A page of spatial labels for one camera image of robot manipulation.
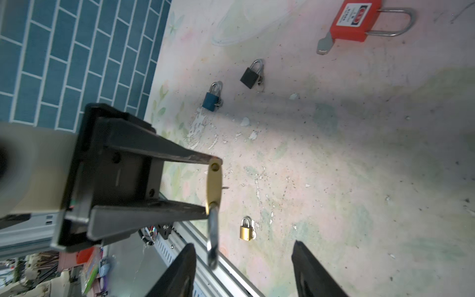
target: red object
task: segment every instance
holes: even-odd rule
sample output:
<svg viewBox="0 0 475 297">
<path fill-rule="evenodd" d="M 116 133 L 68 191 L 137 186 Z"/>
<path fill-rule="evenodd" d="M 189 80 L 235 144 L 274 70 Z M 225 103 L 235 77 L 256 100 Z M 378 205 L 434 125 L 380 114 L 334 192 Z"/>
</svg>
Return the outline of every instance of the red object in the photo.
<svg viewBox="0 0 475 297">
<path fill-rule="evenodd" d="M 92 252 L 94 251 L 95 247 L 91 247 L 88 249 L 84 249 L 80 252 L 77 253 L 76 255 L 76 263 L 79 264 L 84 264 L 89 261 L 89 258 L 92 255 Z"/>
<path fill-rule="evenodd" d="M 333 39 L 363 42 L 378 19 L 381 0 L 345 0 L 330 28 Z"/>
</svg>

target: blue tile wall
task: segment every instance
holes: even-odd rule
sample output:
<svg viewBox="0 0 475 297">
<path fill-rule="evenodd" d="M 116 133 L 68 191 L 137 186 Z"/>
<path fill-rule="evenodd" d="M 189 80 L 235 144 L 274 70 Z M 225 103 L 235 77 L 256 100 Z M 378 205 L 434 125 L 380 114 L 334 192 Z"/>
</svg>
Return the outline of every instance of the blue tile wall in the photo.
<svg viewBox="0 0 475 297">
<path fill-rule="evenodd" d="M 88 103 L 139 118 L 169 0 L 0 1 L 0 121 L 78 132 Z"/>
</svg>

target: white label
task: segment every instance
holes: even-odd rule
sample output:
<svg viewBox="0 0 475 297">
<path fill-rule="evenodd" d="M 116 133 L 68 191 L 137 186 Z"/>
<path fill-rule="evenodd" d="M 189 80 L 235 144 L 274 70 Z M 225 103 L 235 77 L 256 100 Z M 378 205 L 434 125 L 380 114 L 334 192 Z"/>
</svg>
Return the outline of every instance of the white label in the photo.
<svg viewBox="0 0 475 297">
<path fill-rule="evenodd" d="M 371 3 L 348 3 L 337 26 L 359 27 L 370 10 Z"/>
</svg>

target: blue tile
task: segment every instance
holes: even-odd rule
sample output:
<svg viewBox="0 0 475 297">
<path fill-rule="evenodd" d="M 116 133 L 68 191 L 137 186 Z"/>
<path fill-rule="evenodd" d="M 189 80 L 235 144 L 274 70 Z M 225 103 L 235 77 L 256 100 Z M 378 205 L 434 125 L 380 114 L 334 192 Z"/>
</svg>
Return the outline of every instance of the blue tile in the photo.
<svg viewBox="0 0 475 297">
<path fill-rule="evenodd" d="M 101 78 L 89 73 L 87 75 L 86 86 L 84 88 L 83 102 L 81 103 L 82 111 L 84 111 L 84 107 L 86 106 L 86 104 L 97 102 L 100 87 Z"/>
<path fill-rule="evenodd" d="M 45 89 L 41 99 L 43 102 L 59 105 L 65 75 L 66 64 L 50 58 L 48 71 L 46 72 Z"/>
<path fill-rule="evenodd" d="M 52 107 L 48 105 L 41 105 L 39 110 L 39 117 L 38 117 L 38 127 L 43 128 L 55 128 L 56 124 L 56 116 L 58 114 L 58 108 Z"/>
<path fill-rule="evenodd" d="M 161 11 L 160 24 L 158 25 L 157 36 L 155 37 L 155 45 L 152 51 L 152 60 L 158 60 L 158 54 L 160 52 L 160 46 L 162 45 L 163 35 L 167 28 L 168 12 L 170 11 L 170 4 L 167 1 L 163 2 L 163 9 Z"/>
<path fill-rule="evenodd" d="M 51 55 L 67 61 L 76 19 L 64 11 L 58 11 Z"/>
<path fill-rule="evenodd" d="M 22 74 L 18 91 L 15 120 L 33 123 L 38 103 L 41 79 Z"/>
<path fill-rule="evenodd" d="M 77 14 L 77 7 L 79 6 L 79 0 L 61 0 L 59 6 L 71 12 Z"/>
<path fill-rule="evenodd" d="M 0 39 L 0 91 L 13 94 L 21 46 Z"/>
<path fill-rule="evenodd" d="M 97 27 L 107 34 L 112 34 L 116 10 L 117 0 L 104 0 L 102 2 L 101 16 Z"/>
<path fill-rule="evenodd" d="M 8 122 L 13 97 L 0 94 L 0 122 Z"/>
<path fill-rule="evenodd" d="M 83 123 L 83 116 L 84 116 L 84 114 L 78 114 L 78 116 L 77 116 L 76 133 L 78 133 L 79 130 L 81 129 L 81 125 Z"/>
<path fill-rule="evenodd" d="M 147 71 L 147 65 L 150 58 L 150 51 L 152 50 L 152 42 L 147 38 L 142 39 L 142 46 L 140 47 L 140 54 L 137 60 L 137 67 L 135 70 L 145 74 Z"/>
<path fill-rule="evenodd" d="M 18 42 L 23 42 L 27 23 L 29 0 L 7 1 L 3 13 L 1 34 Z"/>
<path fill-rule="evenodd" d="M 137 112 L 137 109 L 128 106 L 128 107 L 125 109 L 125 112 L 128 112 L 128 113 L 130 113 L 131 115 L 135 115 L 135 113 Z"/>
<path fill-rule="evenodd" d="M 51 28 L 55 13 L 56 0 L 35 0 L 32 20 Z"/>
<path fill-rule="evenodd" d="M 67 76 L 67 85 L 78 89 L 83 88 L 83 80 L 86 74 L 87 59 L 89 50 L 75 44 L 73 56 L 71 57 L 71 66 L 69 67 L 69 75 Z"/>
<path fill-rule="evenodd" d="M 124 53 L 128 29 L 129 26 L 125 25 L 119 20 L 115 24 L 114 37 L 112 38 L 111 52 L 109 53 L 109 57 L 119 62 L 122 61 L 122 54 Z"/>
<path fill-rule="evenodd" d="M 99 99 L 99 103 L 106 103 L 107 105 L 111 105 L 112 106 L 112 101 L 111 100 L 106 100 L 104 98 L 100 98 Z"/>
<path fill-rule="evenodd" d="M 115 94 L 114 107 L 120 111 L 124 111 L 125 103 L 127 103 L 128 94 L 129 94 L 129 88 L 118 85 L 117 94 Z"/>
<path fill-rule="evenodd" d="M 157 64 L 150 61 L 149 70 L 147 72 L 147 78 L 145 79 L 145 85 L 143 86 L 143 92 L 150 94 L 150 89 L 152 88 L 153 76 L 155 75 L 155 68 Z"/>
<path fill-rule="evenodd" d="M 104 82 L 102 83 L 101 96 L 113 99 L 115 83 L 117 82 L 117 77 L 119 76 L 119 67 L 120 65 L 108 60 L 107 67 L 105 69 Z"/>
<path fill-rule="evenodd" d="M 117 15 L 130 24 L 130 16 L 132 15 L 134 0 L 122 0 L 120 2 L 119 14 Z"/>
<path fill-rule="evenodd" d="M 136 50 L 139 49 L 140 38 L 142 37 L 143 23 L 147 16 L 148 0 L 137 0 L 135 12 L 133 14 L 132 26 L 130 27 L 128 45 Z"/>
<path fill-rule="evenodd" d="M 130 106 L 137 107 L 139 104 L 139 98 L 142 92 L 143 78 L 143 75 L 140 75 L 137 72 L 133 76 L 132 89 L 130 90 L 128 103 Z"/>
<path fill-rule="evenodd" d="M 81 9 L 81 17 L 77 25 L 76 41 L 90 47 L 92 43 L 92 35 L 94 34 L 95 19 L 99 7 L 91 1 L 83 1 Z"/>
<path fill-rule="evenodd" d="M 135 66 L 135 59 L 137 53 L 127 48 L 125 50 L 125 56 L 122 63 L 122 71 L 120 73 L 119 82 L 121 84 L 130 86 L 130 80 L 132 79 L 133 67 Z"/>
<path fill-rule="evenodd" d="M 150 7 L 160 13 L 160 8 L 162 7 L 162 2 L 165 2 L 165 0 L 152 0 L 152 2 L 150 3 Z"/>
<path fill-rule="evenodd" d="M 77 106 L 81 93 L 66 88 L 64 92 L 63 105 L 61 107 L 61 115 L 59 116 L 58 127 L 64 129 L 74 129 L 76 121 Z"/>
<path fill-rule="evenodd" d="M 149 11 L 149 16 L 147 18 L 147 25 L 145 25 L 144 34 L 153 39 L 155 37 L 155 29 L 157 28 L 158 15 L 154 12 Z"/>
<path fill-rule="evenodd" d="M 89 70 L 102 75 L 104 70 L 105 60 L 107 59 L 107 50 L 109 47 L 110 38 L 101 32 L 96 32 L 94 48 L 92 50 L 91 64 Z"/>
<path fill-rule="evenodd" d="M 23 71 L 43 76 L 46 54 L 48 51 L 49 31 L 35 24 L 30 24 L 28 45 L 25 53 Z"/>
<path fill-rule="evenodd" d="M 140 106 L 139 106 L 139 112 L 137 113 L 137 117 L 139 119 L 142 119 L 145 117 L 145 110 L 147 109 L 147 103 L 148 103 L 148 96 L 145 94 L 142 94 L 142 99 L 140 99 Z"/>
</svg>

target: brass padlock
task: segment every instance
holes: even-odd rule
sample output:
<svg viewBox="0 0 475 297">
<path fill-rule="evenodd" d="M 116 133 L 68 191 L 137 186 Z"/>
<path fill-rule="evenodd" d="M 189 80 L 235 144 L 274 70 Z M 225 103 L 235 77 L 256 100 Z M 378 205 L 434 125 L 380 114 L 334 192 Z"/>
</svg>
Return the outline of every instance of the brass padlock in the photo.
<svg viewBox="0 0 475 297">
<path fill-rule="evenodd" d="M 247 221 L 247 227 L 244 227 L 244 221 Z M 250 241 L 253 239 L 251 220 L 248 217 L 245 217 L 241 221 L 241 232 L 239 237 L 243 240 Z"/>
</svg>

